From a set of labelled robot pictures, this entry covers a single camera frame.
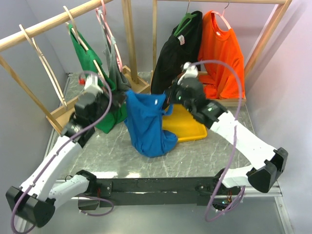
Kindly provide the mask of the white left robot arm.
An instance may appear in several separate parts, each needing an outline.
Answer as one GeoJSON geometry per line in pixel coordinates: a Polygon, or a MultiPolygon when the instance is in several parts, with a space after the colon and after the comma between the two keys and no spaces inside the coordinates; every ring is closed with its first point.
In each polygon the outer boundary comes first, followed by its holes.
{"type": "Polygon", "coordinates": [[[18,188],[10,187],[6,199],[12,211],[11,229],[17,234],[15,217],[33,227],[41,228],[52,218],[55,210],[75,196],[99,199],[101,184],[97,177],[80,170],[71,179],[54,186],[60,172],[86,145],[104,117],[124,104],[124,92],[115,94],[84,93],[74,104],[74,111],[60,136],[34,173],[18,188]]]}

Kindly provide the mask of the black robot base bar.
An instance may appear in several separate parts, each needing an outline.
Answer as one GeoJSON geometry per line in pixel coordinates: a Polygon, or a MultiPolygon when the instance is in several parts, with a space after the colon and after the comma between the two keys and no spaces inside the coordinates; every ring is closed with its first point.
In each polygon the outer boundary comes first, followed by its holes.
{"type": "Polygon", "coordinates": [[[86,195],[99,195],[117,206],[207,205],[217,182],[216,176],[98,179],[86,195]]]}

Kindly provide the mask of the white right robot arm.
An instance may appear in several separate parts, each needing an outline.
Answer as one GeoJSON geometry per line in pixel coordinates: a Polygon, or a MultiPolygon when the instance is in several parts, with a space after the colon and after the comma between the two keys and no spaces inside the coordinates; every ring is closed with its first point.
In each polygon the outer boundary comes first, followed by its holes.
{"type": "Polygon", "coordinates": [[[261,193],[269,192],[284,172],[288,158],[284,148],[265,143],[239,123],[226,107],[206,99],[196,78],[175,78],[165,94],[168,103],[182,105],[194,120],[223,137],[250,162],[250,166],[224,170],[213,183],[218,194],[225,194],[235,186],[252,186],[261,193]]]}

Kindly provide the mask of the blue tank top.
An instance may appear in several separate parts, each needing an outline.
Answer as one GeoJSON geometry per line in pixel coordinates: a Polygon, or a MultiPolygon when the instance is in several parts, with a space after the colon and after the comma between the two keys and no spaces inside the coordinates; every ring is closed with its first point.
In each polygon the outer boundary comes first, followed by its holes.
{"type": "Polygon", "coordinates": [[[166,95],[126,92],[127,118],[124,123],[130,134],[132,146],[148,158],[167,154],[177,144],[176,134],[164,130],[162,118],[173,112],[173,105],[163,109],[166,95]]]}

